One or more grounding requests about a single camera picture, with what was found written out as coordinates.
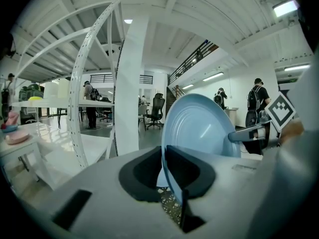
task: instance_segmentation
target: black cap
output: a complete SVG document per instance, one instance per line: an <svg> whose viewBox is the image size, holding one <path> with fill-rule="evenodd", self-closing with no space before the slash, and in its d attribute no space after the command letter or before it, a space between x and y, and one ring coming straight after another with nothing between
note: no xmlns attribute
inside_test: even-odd
<svg viewBox="0 0 319 239"><path fill-rule="evenodd" d="M262 85L264 84L263 81L260 78L255 79L255 84L261 83Z"/></svg>
<svg viewBox="0 0 319 239"><path fill-rule="evenodd" d="M90 82L89 82L89 81L85 81L85 83L84 83L84 85L83 85L84 87L85 87L85 84L86 84L86 83L90 83Z"/></svg>

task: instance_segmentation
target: hand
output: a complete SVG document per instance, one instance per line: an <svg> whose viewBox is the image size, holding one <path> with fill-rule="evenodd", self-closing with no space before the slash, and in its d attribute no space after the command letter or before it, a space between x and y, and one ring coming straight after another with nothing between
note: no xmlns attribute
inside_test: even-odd
<svg viewBox="0 0 319 239"><path fill-rule="evenodd" d="M279 143L283 144L288 139L300 135L304 132L304 126L300 118L291 120L281 131Z"/></svg>

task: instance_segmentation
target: t-shirt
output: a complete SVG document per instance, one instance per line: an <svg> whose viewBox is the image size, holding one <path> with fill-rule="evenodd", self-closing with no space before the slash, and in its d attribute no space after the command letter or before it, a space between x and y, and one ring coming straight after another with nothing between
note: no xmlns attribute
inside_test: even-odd
<svg viewBox="0 0 319 239"><path fill-rule="evenodd" d="M225 109L225 98L227 98L227 95L225 94L225 92L223 91L218 91L217 94L221 95L221 97L223 98L223 103L221 104L222 109Z"/></svg>
<svg viewBox="0 0 319 239"><path fill-rule="evenodd" d="M11 81L6 81L4 84L2 84L2 87L1 87L1 90L3 89L8 89L8 86L9 86L9 100L8 100L8 106L12 106L12 96L13 96L13 86L14 86L14 83L11 82L11 84L9 85Z"/></svg>
<svg viewBox="0 0 319 239"><path fill-rule="evenodd" d="M84 90L84 96L86 100L91 100L90 94L93 90L93 87L90 84L87 84L85 86L85 90Z"/></svg>
<svg viewBox="0 0 319 239"><path fill-rule="evenodd" d="M253 90L257 90L258 87L259 87L258 85L255 85L253 87ZM259 114L259 112L261 110L265 109L265 107L266 107L265 100L268 99L269 96L268 96L267 90L264 87L260 87L257 94L258 94L258 98L260 100L260 108L257 110L257 114Z"/></svg>

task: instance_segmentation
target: black metal railing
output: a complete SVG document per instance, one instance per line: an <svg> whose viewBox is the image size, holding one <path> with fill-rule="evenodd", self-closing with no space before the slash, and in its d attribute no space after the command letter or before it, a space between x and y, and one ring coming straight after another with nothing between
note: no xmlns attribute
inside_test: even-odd
<svg viewBox="0 0 319 239"><path fill-rule="evenodd" d="M91 75L91 83L113 82L112 73Z"/></svg>
<svg viewBox="0 0 319 239"><path fill-rule="evenodd" d="M112 73L91 75L90 82L91 83L113 82ZM140 83L153 84L153 76L140 75Z"/></svg>
<svg viewBox="0 0 319 239"><path fill-rule="evenodd" d="M183 90L181 90L178 86L175 86L175 87L172 88L172 93L176 97L176 99L178 99L178 98L180 98L180 97L185 95Z"/></svg>
<svg viewBox="0 0 319 239"><path fill-rule="evenodd" d="M140 83L153 84L153 76L151 75L140 75Z"/></svg>
<svg viewBox="0 0 319 239"><path fill-rule="evenodd" d="M179 76L188 71L192 66L217 49L218 46L205 40L188 58L169 76L168 85L174 82Z"/></svg>

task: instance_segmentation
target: yellow object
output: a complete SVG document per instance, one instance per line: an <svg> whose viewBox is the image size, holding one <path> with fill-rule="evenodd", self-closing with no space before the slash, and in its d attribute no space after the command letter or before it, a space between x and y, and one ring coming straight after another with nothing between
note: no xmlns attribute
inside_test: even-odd
<svg viewBox="0 0 319 239"><path fill-rule="evenodd" d="M32 101L32 100L42 100L43 98L41 97L30 97L29 98L29 101Z"/></svg>

